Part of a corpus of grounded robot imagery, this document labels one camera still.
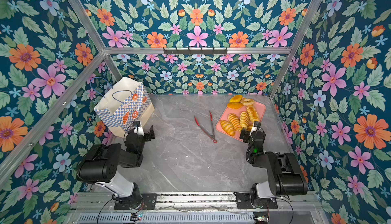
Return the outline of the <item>glazed ring donut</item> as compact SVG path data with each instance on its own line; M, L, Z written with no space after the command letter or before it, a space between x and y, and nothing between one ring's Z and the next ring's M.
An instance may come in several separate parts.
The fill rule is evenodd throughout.
M243 104L244 106L252 106L255 101L251 98L243 98L241 101L240 101L241 104Z

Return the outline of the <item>orange yellow bun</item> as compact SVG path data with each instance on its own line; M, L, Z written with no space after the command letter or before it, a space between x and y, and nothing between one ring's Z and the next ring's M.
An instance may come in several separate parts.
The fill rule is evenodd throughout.
M228 103L227 108L232 109L232 110L239 110L243 107L243 104L240 102L233 102L233 103Z

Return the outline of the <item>blue checkered paper bag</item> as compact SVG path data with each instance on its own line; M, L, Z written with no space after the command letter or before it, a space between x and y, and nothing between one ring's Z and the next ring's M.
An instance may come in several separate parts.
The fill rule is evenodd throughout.
M94 107L95 113L114 136L122 137L139 121L146 124L155 108L143 83L122 77Z

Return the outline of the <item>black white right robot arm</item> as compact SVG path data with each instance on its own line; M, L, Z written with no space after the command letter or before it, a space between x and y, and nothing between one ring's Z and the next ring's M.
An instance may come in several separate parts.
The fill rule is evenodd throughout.
M263 144L266 133L263 129L242 130L239 136L248 144L245 158L255 168L266 170L267 180L255 183L246 200L252 207L275 208L276 197L304 196L308 184L293 153L265 151Z

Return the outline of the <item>round yellow bun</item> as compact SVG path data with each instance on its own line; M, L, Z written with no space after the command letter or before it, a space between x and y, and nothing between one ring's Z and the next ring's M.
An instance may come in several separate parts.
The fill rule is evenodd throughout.
M235 95L230 100L229 103L239 103L242 100L242 95Z

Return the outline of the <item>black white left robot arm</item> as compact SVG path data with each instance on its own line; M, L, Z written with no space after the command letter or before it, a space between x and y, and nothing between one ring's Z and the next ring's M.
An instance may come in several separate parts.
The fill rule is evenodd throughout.
M125 135L126 150L121 148L121 144L91 147L76 168L77 179L109 190L115 201L115 210L155 209L157 194L141 194L136 183L118 172L118 167L140 167L144 159L145 143L154 138L153 127L148 132L143 132L142 127L134 126Z

